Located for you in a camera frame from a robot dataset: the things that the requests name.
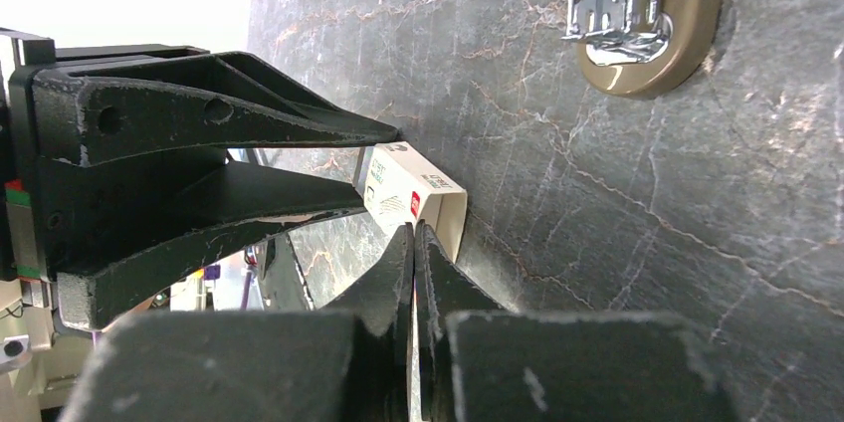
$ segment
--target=purple object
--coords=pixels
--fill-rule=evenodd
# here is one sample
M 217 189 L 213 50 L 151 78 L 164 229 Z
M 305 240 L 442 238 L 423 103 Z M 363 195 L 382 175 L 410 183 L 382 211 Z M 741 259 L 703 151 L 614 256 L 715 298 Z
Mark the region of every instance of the purple object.
M 205 268 L 202 274 L 202 279 L 205 281 L 215 281 L 220 279 L 220 265 L 211 265 Z

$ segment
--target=screw hole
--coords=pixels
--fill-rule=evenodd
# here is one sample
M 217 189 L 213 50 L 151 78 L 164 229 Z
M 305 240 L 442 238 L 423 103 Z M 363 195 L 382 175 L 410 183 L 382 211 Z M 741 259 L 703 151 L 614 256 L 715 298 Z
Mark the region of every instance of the screw hole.
M 47 218 L 47 229 L 48 230 L 55 230 L 62 226 L 62 221 L 64 218 L 62 217 L 61 211 L 53 212 L 49 218 Z
M 225 123 L 234 111 L 231 105 L 219 99 L 211 99 L 205 104 L 205 119 L 212 123 Z
M 22 344 L 20 340 L 11 340 L 6 342 L 6 345 L 3 347 L 3 353 L 6 354 L 7 357 L 18 356 L 23 351 L 24 344 Z
M 113 106 L 107 106 L 100 111 L 97 128 L 106 135 L 114 135 L 120 131 L 120 112 Z

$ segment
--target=cardboard box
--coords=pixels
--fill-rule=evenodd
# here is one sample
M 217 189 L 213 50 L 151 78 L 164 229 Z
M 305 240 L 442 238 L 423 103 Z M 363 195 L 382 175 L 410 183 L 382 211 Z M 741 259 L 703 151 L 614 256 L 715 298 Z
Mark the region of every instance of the cardboard box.
M 434 228 L 457 261 L 466 223 L 466 190 L 405 141 L 360 151 L 354 185 L 378 226 L 392 236 L 398 226 L 420 220 Z

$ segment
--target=gray marble with veins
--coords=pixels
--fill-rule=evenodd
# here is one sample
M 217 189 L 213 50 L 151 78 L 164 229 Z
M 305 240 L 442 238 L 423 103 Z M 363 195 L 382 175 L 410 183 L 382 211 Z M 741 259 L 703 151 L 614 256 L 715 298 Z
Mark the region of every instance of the gray marble with veins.
M 458 264 L 513 310 L 668 310 L 755 422 L 844 420 L 844 0 L 724 0 L 653 101 L 592 89 L 565 0 L 253 0 L 250 50 L 402 128 L 470 195 Z M 355 150 L 269 152 L 350 180 Z M 294 235 L 316 303 L 379 256 L 366 215 Z

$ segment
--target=dark marble wall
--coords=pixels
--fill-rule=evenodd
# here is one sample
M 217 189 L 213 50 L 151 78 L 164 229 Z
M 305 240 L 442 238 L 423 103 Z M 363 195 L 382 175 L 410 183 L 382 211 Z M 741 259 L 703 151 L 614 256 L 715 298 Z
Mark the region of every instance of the dark marble wall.
M 250 50 L 400 126 L 471 199 L 459 264 L 514 310 L 668 310 L 742 413 L 844 420 L 844 0 L 724 0 L 648 102 L 592 89 L 565 0 L 253 0 Z M 349 180 L 350 150 L 270 152 Z M 294 236 L 317 303 L 375 261 L 368 216 Z

